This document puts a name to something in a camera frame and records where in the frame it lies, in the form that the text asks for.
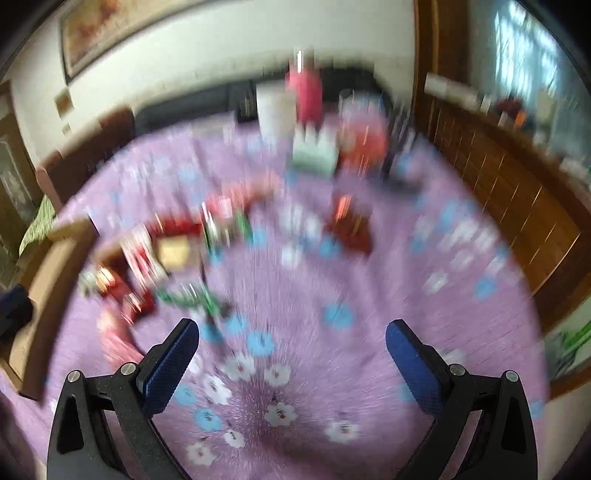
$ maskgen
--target wooden bed frame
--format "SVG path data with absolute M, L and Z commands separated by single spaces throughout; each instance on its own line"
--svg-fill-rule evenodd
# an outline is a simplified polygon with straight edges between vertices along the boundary
M 591 293 L 591 196 L 529 137 L 425 94 L 429 72 L 467 83 L 468 13 L 467 0 L 415 0 L 417 127 L 496 220 L 547 333 Z M 591 367 L 552 382 L 551 396 L 588 380 Z

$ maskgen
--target bottle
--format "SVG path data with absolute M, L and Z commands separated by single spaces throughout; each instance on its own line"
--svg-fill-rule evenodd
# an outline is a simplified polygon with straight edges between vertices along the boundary
M 285 76 L 285 85 L 297 96 L 297 120 L 302 125 L 322 120 L 322 81 L 314 66 L 314 52 L 298 49 Z

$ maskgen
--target green blanket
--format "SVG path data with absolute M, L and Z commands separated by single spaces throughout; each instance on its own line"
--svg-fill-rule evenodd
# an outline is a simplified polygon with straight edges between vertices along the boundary
M 42 240 L 46 235 L 51 232 L 53 228 L 53 220 L 56 216 L 56 211 L 53 208 L 49 198 L 43 196 L 41 206 L 37 212 L 37 216 L 33 220 L 32 224 L 25 232 L 25 236 L 22 237 L 21 246 L 18 249 L 18 254 L 22 255 L 28 244 L 35 240 Z

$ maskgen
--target bed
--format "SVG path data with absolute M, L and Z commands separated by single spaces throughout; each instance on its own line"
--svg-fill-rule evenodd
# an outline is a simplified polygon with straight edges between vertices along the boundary
M 210 259 L 208 286 L 234 306 L 217 327 L 200 312 L 165 304 L 133 327 L 147 351 L 182 317 L 200 326 L 197 354 L 166 411 L 154 418 L 187 472 L 393 478 L 431 424 L 385 349 L 385 328 L 396 318 L 471 373 L 518 371 L 540 438 L 548 385 L 527 282 L 495 222 L 441 154 L 420 138 L 397 163 L 401 176 L 422 179 L 420 193 L 409 196 L 344 172 L 333 181 L 293 172 L 286 169 L 289 151 L 289 142 L 264 143 L 256 124 L 228 124 L 204 136 L 180 123 L 118 151 L 58 216 L 59 222 L 90 216 L 106 242 L 154 212 L 199 205 L 222 183 L 268 170 L 284 179 L 284 195 L 253 210 L 252 242 Z M 371 207 L 374 251 L 367 259 L 322 232 L 335 192 Z M 168 287 L 198 275 L 183 271 Z M 98 299 L 72 296 L 42 402 L 18 398 L 0 379 L 43 460 L 67 373 L 111 372 L 96 325 L 102 308 Z M 121 431 L 109 422 L 129 473 L 137 475 Z M 464 438 L 445 478 L 466 449 Z

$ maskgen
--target blue rubber pad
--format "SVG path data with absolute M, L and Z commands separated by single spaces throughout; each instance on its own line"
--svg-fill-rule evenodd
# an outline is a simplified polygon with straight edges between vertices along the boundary
M 142 409 L 147 418 L 164 411 L 198 345 L 199 328 L 195 322 L 188 322 L 144 382 Z
M 407 335 L 392 322 L 386 329 L 386 347 L 419 408 L 435 418 L 443 411 L 441 385 Z

